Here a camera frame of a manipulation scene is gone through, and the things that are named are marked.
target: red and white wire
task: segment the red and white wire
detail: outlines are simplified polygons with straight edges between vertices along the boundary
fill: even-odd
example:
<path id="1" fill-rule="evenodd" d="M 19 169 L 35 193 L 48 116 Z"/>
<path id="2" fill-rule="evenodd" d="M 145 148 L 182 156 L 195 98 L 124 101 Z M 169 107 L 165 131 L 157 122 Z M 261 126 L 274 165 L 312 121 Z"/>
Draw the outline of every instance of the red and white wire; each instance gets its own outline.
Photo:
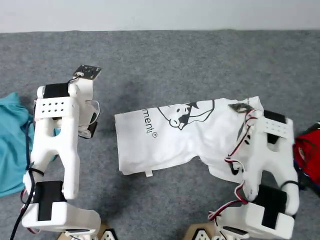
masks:
<path id="1" fill-rule="evenodd" d="M 21 191 L 21 193 L 20 193 L 20 199 L 21 199 L 21 200 L 23 200 L 23 197 L 24 197 L 24 195 L 26 194 L 26 192 L 27 192 L 27 189 L 26 189 L 26 188 L 24 188 L 24 189 Z M 26 205 L 23 204 L 23 205 L 21 206 L 21 208 L 20 208 L 20 211 L 21 211 L 25 206 L 26 206 Z M 35 229 L 31 228 L 31 227 L 27 227 L 26 229 L 27 229 L 30 233 L 32 233 L 32 234 L 38 234 L 38 233 L 40 233 L 40 231 L 41 231 L 41 230 L 35 230 Z"/>
<path id="2" fill-rule="evenodd" d="M 220 213 L 223 210 L 225 210 L 227 207 L 229 207 L 232 204 L 240 203 L 240 202 L 241 202 L 240 200 L 233 200 L 233 201 L 227 202 L 226 204 L 222 205 L 217 211 L 209 211 L 208 220 L 209 221 L 215 220 L 220 215 Z"/>

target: teal shirt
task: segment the teal shirt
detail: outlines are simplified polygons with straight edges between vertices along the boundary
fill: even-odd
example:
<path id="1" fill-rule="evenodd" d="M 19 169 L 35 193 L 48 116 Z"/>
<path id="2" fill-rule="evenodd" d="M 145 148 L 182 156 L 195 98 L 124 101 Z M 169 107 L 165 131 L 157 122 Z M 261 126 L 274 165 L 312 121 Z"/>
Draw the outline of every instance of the teal shirt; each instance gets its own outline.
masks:
<path id="1" fill-rule="evenodd" d="M 33 117 L 21 105 L 16 92 L 0 98 L 0 197 L 21 191 L 26 173 L 26 124 Z M 34 126 L 29 127 L 29 151 L 32 150 Z"/>

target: printed graphic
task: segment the printed graphic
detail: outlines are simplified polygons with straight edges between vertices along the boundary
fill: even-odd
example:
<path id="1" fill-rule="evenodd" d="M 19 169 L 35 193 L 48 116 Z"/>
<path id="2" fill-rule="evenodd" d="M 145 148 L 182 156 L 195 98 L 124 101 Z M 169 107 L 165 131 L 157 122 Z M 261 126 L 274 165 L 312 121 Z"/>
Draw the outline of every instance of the printed graphic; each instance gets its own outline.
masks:
<path id="1" fill-rule="evenodd" d="M 215 101 L 197 101 L 188 104 L 175 104 L 158 107 L 173 128 L 184 129 L 193 122 L 204 122 L 215 109 Z"/>

